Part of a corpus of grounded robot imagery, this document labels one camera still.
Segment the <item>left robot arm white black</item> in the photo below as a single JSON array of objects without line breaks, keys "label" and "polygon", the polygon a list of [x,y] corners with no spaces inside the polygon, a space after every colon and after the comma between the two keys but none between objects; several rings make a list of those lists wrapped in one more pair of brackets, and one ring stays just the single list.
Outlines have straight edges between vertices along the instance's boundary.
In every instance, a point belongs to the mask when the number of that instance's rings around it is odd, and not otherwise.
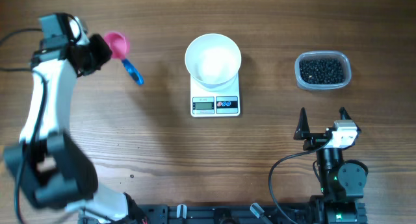
[{"label": "left robot arm white black", "polygon": [[53,13],[39,22],[44,37],[28,68],[33,77],[29,115],[18,143],[3,153],[15,198],[24,195],[35,209],[80,212],[85,222],[148,223],[129,195],[99,183],[93,163],[69,132],[75,83],[110,60],[110,47],[71,14]]}]

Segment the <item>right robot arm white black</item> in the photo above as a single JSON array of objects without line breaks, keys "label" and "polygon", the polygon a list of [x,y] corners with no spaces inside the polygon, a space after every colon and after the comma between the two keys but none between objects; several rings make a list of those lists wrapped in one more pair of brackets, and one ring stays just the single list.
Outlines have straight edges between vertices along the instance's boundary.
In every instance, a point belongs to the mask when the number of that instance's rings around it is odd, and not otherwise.
[{"label": "right robot arm white black", "polygon": [[306,110],[300,111],[294,139],[303,140],[303,150],[317,156],[315,170],[320,182],[321,195],[310,198],[312,223],[367,223],[363,198],[369,174],[368,167],[358,160],[345,160],[343,151],[355,145],[361,129],[341,108],[340,120],[334,121],[323,133],[309,129]]}]

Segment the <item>pink scoop blue handle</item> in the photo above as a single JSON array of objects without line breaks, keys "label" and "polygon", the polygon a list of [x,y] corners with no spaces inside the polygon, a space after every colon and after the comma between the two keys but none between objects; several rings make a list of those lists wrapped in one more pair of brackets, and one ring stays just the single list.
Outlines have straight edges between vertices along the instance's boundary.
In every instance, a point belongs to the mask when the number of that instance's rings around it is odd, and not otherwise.
[{"label": "pink scoop blue handle", "polygon": [[130,42],[127,37],[120,32],[111,31],[104,36],[104,40],[112,51],[111,58],[120,60],[126,72],[128,72],[134,82],[137,85],[142,86],[144,84],[142,75],[127,59],[130,50]]}]

